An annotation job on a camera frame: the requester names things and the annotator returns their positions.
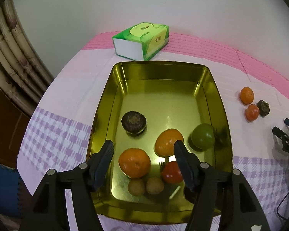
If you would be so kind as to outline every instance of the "gold metal tray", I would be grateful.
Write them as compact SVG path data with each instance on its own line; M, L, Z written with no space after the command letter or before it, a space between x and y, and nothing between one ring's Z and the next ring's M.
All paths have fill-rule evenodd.
M147 119L145 132L127 135L121 125L128 111L138 111ZM217 137L214 149L193 150L189 135L201 123L209 123ZM114 156L105 186L92 198L99 214L136 223L187 222L193 204L183 195L184 183L165 184L157 195L132 196L129 178L120 170L118 159L127 148L145 150L151 170L144 177L160 176L161 161L153 148L159 134L175 128L184 144L200 161L218 170L232 170L232 147L225 109L210 70L199 64L171 61L131 61L114 65L105 85L90 136L87 160L98 152L105 140L115 144Z

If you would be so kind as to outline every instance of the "checkered tablecloth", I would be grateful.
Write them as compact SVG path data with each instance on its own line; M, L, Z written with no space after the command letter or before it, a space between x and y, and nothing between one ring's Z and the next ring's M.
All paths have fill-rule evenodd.
M112 66L125 61L115 55L114 49L110 48L112 45L107 48L109 40L111 34L99 35L78 52L51 84L34 112L17 162L19 173L31 193L48 169L70 170L85 161L91 125L106 80ZM185 44L184 54L178 42ZM276 214L276 207L288 192L289 155L281 150L271 129L277 126L289 134L289 128L283 123L284 118L289 118L289 95L283 92L286 80L275 77L275 71L267 79L265 74L272 74L268 66L237 50L189 36L172 34L167 48L154 59L200 63L209 67L227 113L234 167L240 169L250 183L271 230L279 230L282 221ZM244 86L253 89L255 101L263 99L270 103L271 112L267 117L246 122L245 107L238 100L238 93ZM67 209L71 230L77 230L69 192ZM281 205L280 213L289 215L289 197ZM185 227L185 224L139 225L104 216L100 216L100 220L105 230L179 231ZM211 230L217 230L218 223L219 217L214 218Z

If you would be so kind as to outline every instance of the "blue mat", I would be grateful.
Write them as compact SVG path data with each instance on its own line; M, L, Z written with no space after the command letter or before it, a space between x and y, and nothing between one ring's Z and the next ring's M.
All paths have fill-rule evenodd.
M0 165L0 214L20 218L18 207L18 183L20 175L17 171Z

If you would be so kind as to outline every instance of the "white wall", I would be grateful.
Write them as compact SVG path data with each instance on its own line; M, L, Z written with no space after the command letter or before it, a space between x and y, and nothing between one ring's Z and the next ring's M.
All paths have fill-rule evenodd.
M283 0L14 0L53 75L93 36L149 21L209 38L266 62L289 79L289 9Z

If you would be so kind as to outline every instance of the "green fruit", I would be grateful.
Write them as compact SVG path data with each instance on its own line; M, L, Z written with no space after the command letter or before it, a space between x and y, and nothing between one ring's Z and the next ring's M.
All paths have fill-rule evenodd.
M214 128L208 123L202 123L193 130L191 139L199 149L211 148L215 143Z

